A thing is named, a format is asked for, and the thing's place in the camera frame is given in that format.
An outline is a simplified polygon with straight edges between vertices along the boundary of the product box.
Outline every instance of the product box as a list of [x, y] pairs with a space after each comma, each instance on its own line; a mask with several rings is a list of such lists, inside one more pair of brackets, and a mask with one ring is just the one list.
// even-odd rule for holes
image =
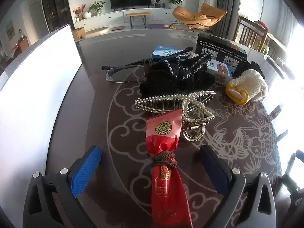
[[233, 76], [239, 76], [247, 54], [244, 49], [232, 44], [227, 39], [222, 39], [201, 32], [199, 34], [196, 54], [210, 52], [212, 58], [229, 66]]
[[215, 82], [227, 85], [228, 82], [232, 79], [232, 74], [229, 67], [220, 63], [217, 60], [211, 59], [211, 61], [207, 64], [207, 72], [214, 75]]
[[180, 49], [174, 49], [174, 48], [170, 48], [170, 47], [166, 47], [166, 46], [157, 46], [156, 49], [153, 51], [152, 53], [152, 58], [159, 58], [159, 57], [165, 57], [165, 56], [169, 56], [172, 54], [175, 54], [177, 52], [180, 52], [183, 50]]
[[74, 41], [81, 39], [81, 35], [85, 33], [85, 28], [80, 27], [72, 31]]

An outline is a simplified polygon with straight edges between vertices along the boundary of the gold logo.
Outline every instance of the gold logo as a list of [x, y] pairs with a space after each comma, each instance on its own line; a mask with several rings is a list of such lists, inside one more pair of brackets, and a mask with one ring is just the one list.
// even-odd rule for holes
[[162, 122], [156, 127], [155, 131], [157, 134], [166, 135], [171, 131], [171, 128], [170, 122]]

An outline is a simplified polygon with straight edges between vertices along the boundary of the dark blue gripper pad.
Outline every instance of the dark blue gripper pad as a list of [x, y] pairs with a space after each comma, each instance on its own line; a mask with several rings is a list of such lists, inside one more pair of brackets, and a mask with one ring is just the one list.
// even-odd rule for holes
[[217, 193], [226, 196], [230, 192], [232, 174], [230, 167], [212, 151], [209, 145], [199, 149], [199, 158]]
[[75, 171], [75, 174], [71, 170], [71, 173], [74, 175], [70, 179], [70, 186], [74, 197], [81, 194], [85, 190], [101, 160], [101, 150], [99, 146], [92, 147], [87, 151], [87, 153], [91, 151], [88, 155], [85, 154], [81, 159], [76, 160], [73, 164], [73, 166], [79, 164], [79, 168], [77, 171]]

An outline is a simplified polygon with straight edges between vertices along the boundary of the red paper bag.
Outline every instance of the red paper bag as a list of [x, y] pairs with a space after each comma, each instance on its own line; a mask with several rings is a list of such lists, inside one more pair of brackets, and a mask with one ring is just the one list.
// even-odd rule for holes
[[181, 133], [182, 113], [178, 109], [147, 120], [146, 147], [154, 164], [160, 164], [153, 168], [151, 193], [152, 218], [160, 227], [192, 227], [183, 181], [175, 168], [177, 161], [171, 158]]

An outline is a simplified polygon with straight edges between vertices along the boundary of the door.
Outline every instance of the door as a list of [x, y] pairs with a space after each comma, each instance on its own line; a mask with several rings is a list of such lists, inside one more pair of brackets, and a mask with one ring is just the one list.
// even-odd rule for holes
[[29, 6], [29, 10], [31, 12], [32, 20], [34, 27], [36, 29], [36, 33], [39, 39], [42, 39], [45, 35], [48, 35], [49, 30], [47, 23], [44, 19], [42, 5], [40, 2], [33, 3]]

